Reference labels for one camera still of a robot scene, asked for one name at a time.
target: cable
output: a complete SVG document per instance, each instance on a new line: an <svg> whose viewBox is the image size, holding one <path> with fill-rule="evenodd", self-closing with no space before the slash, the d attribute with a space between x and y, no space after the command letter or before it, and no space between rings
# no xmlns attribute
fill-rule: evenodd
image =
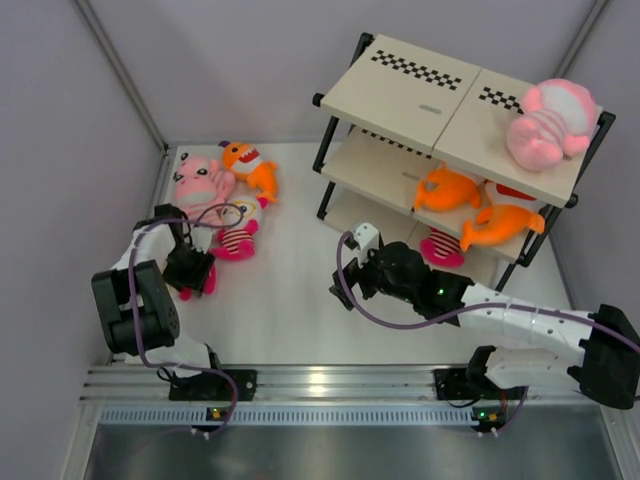
<svg viewBox="0 0 640 480"><path fill-rule="evenodd" d="M354 308L363 317L365 317L366 319L372 321L373 323L375 323L377 325L380 325L380 326L386 327L386 328L391 328L391 329L394 329L394 330L416 330L418 328L425 328L425 327L430 327L431 325L437 325L437 324L442 323L442 322L444 322L444 321L446 321L446 320L448 320L450 318L457 317L458 315L461 315L463 313L473 312L475 310L486 310L486 309L489 309L489 308L504 308L504 309L518 310L518 311L521 311L521 312L537 313L539 315L544 315L544 316L547 316L547 317L560 318L560 319L563 319L563 320L569 320L569 321L572 321L572 322L580 323L582 325L587 325L588 327L594 328L596 330L600 330L601 332L609 335L610 337L615 338L619 342L621 342L624 345L626 345L627 347L629 347L633 352L635 352L638 355L640 355L640 346L636 345L634 342L629 340L627 337L625 337L624 335L619 334L618 332L616 332L615 330L612 330L609 327L601 325L601 324L599 324L599 323L597 323L595 321L592 321L592 320L586 320L586 319L584 319L582 317L579 317L577 315L572 315L570 313L559 312L559 311L549 310L549 309L545 309L545 308L530 307L528 305L518 305L518 304L514 305L514 304L506 304L506 303L503 303L503 302L488 302L488 303L480 303L480 304L477 304L477 305L469 305L469 306L465 306L463 308L458 308L456 310L452 310L450 312L443 313L442 315L438 315L435 318L431 318L431 319L425 320L423 322L418 322L418 323L401 324L401 323L392 323L392 322L387 322L386 320L382 320L381 318L378 318L375 315L372 315L371 313L369 313L367 310L364 309L364 307L358 302L356 297L353 295L353 292L351 291L351 288L349 288L349 285L347 284L347 281L346 281L346 279L344 277L344 272L342 271L342 269L343 269L343 266L342 266L342 250L343 250L344 245L347 242L347 240L349 240L352 237L353 237L353 234L351 232L344 232L342 234L342 236L340 237L340 241L338 242L338 249L337 249L337 252L336 252L336 265L338 267L338 279L340 280L340 285L341 285L343 291L345 292L347 298L349 299L351 304L354 306ZM526 398L526 394L528 392L529 392L529 387L526 388L525 394L520 399L520 403L516 407L516 411L514 412L513 416L500 429L501 432L505 429L505 427L511 425L513 423L513 419L518 416L518 414L520 413L520 410L522 409L522 405L524 404L524 399ZM640 395L635 397L635 401L637 401L637 400L640 400Z"/></svg>
<svg viewBox="0 0 640 480"><path fill-rule="evenodd" d="M509 408L509 400L504 390L500 390L500 408L502 408L502 413L506 415L507 408Z"/></svg>
<svg viewBox="0 0 640 480"><path fill-rule="evenodd" d="M528 394L529 394L529 387L526 387L524 389L524 393L522 394L522 398L520 398L520 402L518 402L518 406L516 407L516 410L513 412L513 415L511 415L511 417L509 417L509 419L507 420L507 423L505 423L500 428L500 430L498 430L498 433L500 433L500 435L502 435L504 432L506 432L513 426L513 424L516 421L516 418L518 418L518 416L520 415L520 412L522 411L524 401L527 399Z"/></svg>
<svg viewBox="0 0 640 480"><path fill-rule="evenodd" d="M231 416L233 414L233 411L235 410L236 407L236 403L238 401L238 386L236 385L236 383L233 381L233 379L227 375L226 373L224 373L222 370L217 370L217 369L213 369L213 368L205 368L205 367L194 367L191 365L182 365L182 364L178 364L178 363L173 363L173 362L162 362L162 363L156 363L153 364L151 362L149 362L149 360L147 359L147 355L145 353L145 349L144 349L144 342L142 339L142 326L140 323L140 310L138 308L138 292L136 291L136 282L135 282L135 274L134 274L134 267L135 267L135 257L138 253L138 246L140 245L140 242L142 241L142 239L146 236L147 233L149 233L149 231L153 230L154 228L160 226L160 225L169 225L169 224L174 224L174 223L180 223L180 224L187 224L187 225L192 225L192 226L197 226L197 227L203 227L203 228L232 228L235 227L236 225L239 225L240 222L242 222L242 219L244 217L244 213L242 212L242 210L240 209L240 207L238 207L237 205L233 204L233 203L217 203L215 205L211 205L210 207L207 207L202 214L200 215L199 218L202 218L207 212L215 209L215 208L221 208L221 207L232 207L238 210L238 212L240 213L240 217L238 218L238 220L235 223L232 223L230 225L212 225L209 223L203 223L200 222L199 220L185 220L183 218L163 218L161 220L158 220L157 222L152 223L151 225L147 226L144 228L144 230L140 233L140 235L138 235L136 237L136 239L133 242L133 248L131 249L131 255L129 256L129 268L128 268L128 280L129 280L129 295L130 295L130 301L131 301L131 311L133 312L133 326L134 326L134 330L135 330L135 334L136 334L136 346L138 348L138 355L140 356L140 360L142 360L142 364L145 367L148 368L173 368L173 367L179 367L182 370L188 370L188 371L192 371L192 372L202 372L202 373L211 373L213 375L217 375L219 377L222 377L224 380L226 380L229 385L231 385L231 389L233 391L232 396L231 396L231 406L229 408L229 413L227 414L227 416L224 418L222 425L220 425L220 427L213 432L213 435L218 435L220 434L221 431L223 431L229 424L229 420L231 419Z"/></svg>
<svg viewBox="0 0 640 480"><path fill-rule="evenodd" d="M222 208L222 207L232 207L237 209L238 212L240 213L240 217L238 218L238 220L235 223L232 223L230 225L213 225L213 224L204 223L200 221L204 217L204 215L209 211L216 208ZM215 205L211 205L210 207L207 207L202 212L200 217L198 217L198 220L189 220L188 218L186 219L185 218L163 218L161 220L158 220L157 222L152 223L151 225L144 227L144 230L142 230L142 232L140 232L140 235L138 235L134 240L133 248L131 249L131 254L129 256L129 265L127 269L127 278L129 281L129 296L130 296L130 302L131 302L131 311L133 312L133 327L134 327L135 336L136 336L136 347L138 349L138 355L140 356L140 360L142 360L142 364L147 368L158 369L156 372L156 375L158 375L158 377L161 380L168 381L169 383L172 383L172 384L175 381L175 379L173 378L172 375L169 374L169 372L167 371L167 368L179 367L182 370L188 370L191 372L210 373L213 375L217 375L223 378L231 386L232 394L231 394L231 405L229 406L229 411L227 415L222 419L222 424L216 430L209 433L209 438L216 435L220 435L220 433L228 427L229 422L231 421L231 417L233 416L233 412L235 411L236 405L238 403L238 386L236 385L236 382L234 382L233 378L231 378L222 370L217 370L214 368L206 368L206 367L194 367L191 365L183 365L183 364L178 364L173 362L151 363L149 361L144 349L144 341L142 338L142 326L140 323L140 310L138 306L138 292L136 290L135 273L134 273L135 259L138 253L138 247L142 239L147 235L147 233L149 233L151 230L153 230L154 228L160 225L186 224L189 226L211 228L211 229L232 228L232 227L235 227L236 225L239 225L240 222L242 222L243 217L244 217L244 212L242 212L240 207L238 207L233 203L224 202L224 203L217 203ZM161 373L164 373L166 377L162 377L160 375ZM134 454L139 453L140 451L145 449L148 445L153 443L156 439L164 435L174 433L174 432L181 432L181 431L187 431L187 430L184 427L176 427L176 428L171 428L169 430L161 432L157 435L154 435L150 439L143 441L139 446L137 446L134 449ZM133 456L133 454L127 456L125 460L131 458L131 456ZM111 465L110 467L108 467L108 471L112 471L116 468L119 468L122 465L122 463L123 462L120 462L116 465Z"/></svg>

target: red and white striped plush toy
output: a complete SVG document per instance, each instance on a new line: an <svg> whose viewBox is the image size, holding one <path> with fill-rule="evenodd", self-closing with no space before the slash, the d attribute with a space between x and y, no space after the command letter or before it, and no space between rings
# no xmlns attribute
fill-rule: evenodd
<svg viewBox="0 0 640 480"><path fill-rule="evenodd" d="M439 267L457 268L464 264L460 241L431 227L431 234L420 242L422 256Z"/></svg>
<svg viewBox="0 0 640 480"><path fill-rule="evenodd" d="M262 210L267 206L265 198L255 198L249 195L240 195L229 199L229 203L237 205L242 211L242 221L231 228L218 231L219 247L212 252L222 260L247 260L256 253L256 245L253 236L262 223ZM224 225L232 225L240 218L240 212L233 207L222 210Z"/></svg>

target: gray wall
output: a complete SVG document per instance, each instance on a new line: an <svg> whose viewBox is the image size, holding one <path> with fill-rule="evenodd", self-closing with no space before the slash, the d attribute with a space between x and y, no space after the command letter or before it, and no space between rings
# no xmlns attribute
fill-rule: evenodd
<svg viewBox="0 0 640 480"><path fill-rule="evenodd" d="M88 365L90 290L143 214L156 152L67 0L0 16L0 471L58 478Z"/></svg>
<svg viewBox="0 0 640 480"><path fill-rule="evenodd" d="M640 2L614 1L569 75L618 118L578 186L580 204L562 214L554 243L575 303L617 305L640 330L638 18Z"/></svg>
<svg viewBox="0 0 640 480"><path fill-rule="evenodd" d="M169 140L318 138L362 31L530 81L591 0L93 0Z"/></svg>

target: white floor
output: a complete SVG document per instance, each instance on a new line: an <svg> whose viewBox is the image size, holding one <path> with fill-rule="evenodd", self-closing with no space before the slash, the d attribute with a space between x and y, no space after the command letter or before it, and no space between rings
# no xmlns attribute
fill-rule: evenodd
<svg viewBox="0 0 640 480"><path fill-rule="evenodd" d="M311 169L318 144L256 146L263 157L280 165L281 186L281 202L268 207L264 227L256 236L256 256L244 263L218 261L218 289L213 296L186 304L176 301L183 331L211 345L223 363L463 363L477 346L503 343L495 336L449 325L387 330L346 311L328 292L340 234L316 218L327 185ZM217 157L221 149L183 146L177 162L185 151ZM165 201L172 200L172 189L170 184ZM542 305L569 308L548 242L531 267L516 269L505 291ZM407 304L381 295L366 307L390 321L418 320Z"/></svg>

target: shelf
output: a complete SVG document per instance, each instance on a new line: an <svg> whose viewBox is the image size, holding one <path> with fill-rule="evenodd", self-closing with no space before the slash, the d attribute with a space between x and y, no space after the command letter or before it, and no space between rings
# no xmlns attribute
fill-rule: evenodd
<svg viewBox="0 0 640 480"><path fill-rule="evenodd" d="M420 241L430 233L428 226L350 190L345 190L336 199L324 221L340 232L349 230L357 222L369 222L380 231L385 243L407 242L410 248L418 251ZM464 265L457 269L434 266L426 260L425 263L431 268L458 273L476 282L490 285L498 259L486 251L471 248L466 254Z"/></svg>
<svg viewBox="0 0 640 480"><path fill-rule="evenodd" d="M378 35L322 99L332 115L431 153L480 67Z"/></svg>
<svg viewBox="0 0 640 480"><path fill-rule="evenodd" d="M322 168L322 175L409 215L416 188L438 161L355 128Z"/></svg>
<svg viewBox="0 0 640 480"><path fill-rule="evenodd" d="M325 95L321 106L453 167L564 207L584 154L551 170L529 172L518 166L506 147L507 127L520 114L517 99L531 86L378 35ZM485 89L493 97L481 99ZM500 103L493 105L492 98ZM397 207L396 202L386 204Z"/></svg>
<svg viewBox="0 0 640 480"><path fill-rule="evenodd" d="M529 172L518 166L507 149L507 128L520 115L519 104L508 97L521 98L531 86L482 70L436 142L433 155L562 208L571 196L584 154L565 160L551 170ZM495 99L504 102L493 105L490 98L480 98L486 97L487 93L498 95Z"/></svg>
<svg viewBox="0 0 640 480"><path fill-rule="evenodd" d="M354 192L397 212L412 215L416 188L439 160L355 128L322 168L322 175ZM465 220L474 220L481 210L469 204L451 212L438 213L420 209L416 220L460 238ZM486 251L508 262L515 262L524 245L526 232L511 241Z"/></svg>

